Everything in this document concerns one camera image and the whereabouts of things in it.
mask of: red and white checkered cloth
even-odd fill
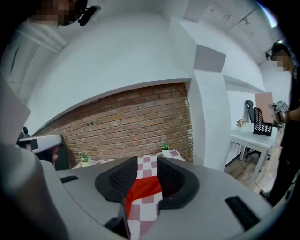
[[[180,153],[176,150],[170,150],[172,158],[185,161]],[[157,176],[158,156],[162,153],[145,155],[137,159],[137,179]],[[109,160],[93,161],[92,164],[103,164]],[[82,167],[81,163],[74,168]],[[131,232],[131,240],[138,240],[153,225],[158,216],[158,203],[163,199],[162,193],[134,200],[131,204],[131,210],[128,217],[128,225]]]

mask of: vr controller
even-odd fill
[[[53,162],[53,147],[62,144],[62,136],[60,134],[40,136],[40,137],[25,137],[18,139],[17,145],[21,148],[31,150],[40,160]]]

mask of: white desk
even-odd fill
[[[238,131],[237,129],[231,131],[231,141],[243,146],[242,152],[240,154],[241,160],[243,159],[246,147],[261,152],[261,156],[259,157],[255,170],[247,184],[248,187],[254,181],[259,170],[262,168],[263,163],[268,155],[268,151],[275,144],[275,139],[277,135],[276,127],[273,127],[271,137],[253,134],[253,127],[254,123],[246,123],[244,126],[241,127],[241,131]]]

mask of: red cloth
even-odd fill
[[[134,200],[148,197],[161,192],[157,176],[136,179],[125,198],[125,212],[128,220],[131,204]]]

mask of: man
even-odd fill
[[[298,148],[300,146],[300,68],[295,65],[287,47],[280,43],[274,43],[272,47],[272,61],[277,62],[278,67],[291,74],[291,90],[289,112],[278,113],[277,121],[286,122],[284,136],[281,142],[282,151],[279,158],[279,166],[273,189],[268,201],[275,206],[285,195],[293,179],[300,169]]]

